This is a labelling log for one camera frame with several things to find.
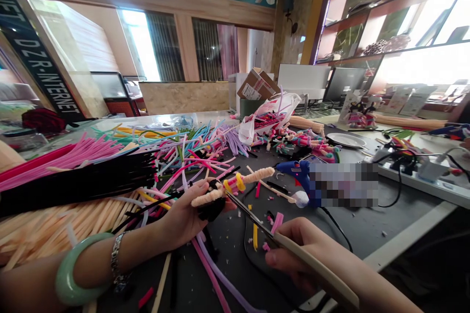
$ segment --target white plate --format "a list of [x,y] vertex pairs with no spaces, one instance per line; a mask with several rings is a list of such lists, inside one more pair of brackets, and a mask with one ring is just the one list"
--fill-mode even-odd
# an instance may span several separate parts
[[360,139],[359,137],[355,137],[350,134],[333,133],[328,134],[327,138],[345,147],[362,148],[367,145],[367,143],[363,139]]

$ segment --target blue glue gun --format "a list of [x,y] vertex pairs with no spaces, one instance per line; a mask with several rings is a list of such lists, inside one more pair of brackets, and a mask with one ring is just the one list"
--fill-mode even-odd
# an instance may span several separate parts
[[308,205],[311,207],[321,206],[320,200],[316,200],[310,195],[310,162],[302,161],[287,161],[276,165],[276,169],[283,174],[291,175],[295,178],[295,185],[302,186],[305,193],[308,195]]

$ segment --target curtain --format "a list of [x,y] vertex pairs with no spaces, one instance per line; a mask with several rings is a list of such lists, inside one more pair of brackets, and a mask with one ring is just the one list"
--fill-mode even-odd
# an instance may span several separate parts
[[192,25],[201,81],[223,81],[217,24],[193,18]]
[[223,78],[224,81],[228,81],[230,75],[240,71],[236,27],[234,25],[218,24],[217,33],[219,35]]
[[180,46],[173,15],[145,13],[158,73],[163,82],[184,81]]

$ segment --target green bangle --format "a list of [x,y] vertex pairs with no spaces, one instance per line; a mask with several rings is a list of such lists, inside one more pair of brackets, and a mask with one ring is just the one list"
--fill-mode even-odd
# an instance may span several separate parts
[[82,306],[98,297],[100,297],[109,287],[109,285],[101,286],[94,289],[82,289],[78,287],[73,279],[73,268],[78,256],[92,244],[114,237],[112,233],[104,232],[96,234],[84,239],[77,244],[65,256],[60,264],[57,276],[55,278],[55,292],[59,300],[67,306]]

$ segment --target computer monitor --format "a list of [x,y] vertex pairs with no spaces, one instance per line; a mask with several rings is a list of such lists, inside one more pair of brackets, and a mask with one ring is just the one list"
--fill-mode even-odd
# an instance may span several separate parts
[[329,66],[281,64],[278,86],[291,93],[308,94],[310,99],[320,99],[330,71]]
[[333,102],[341,101],[343,92],[361,89],[365,73],[365,68],[335,67],[323,99]]

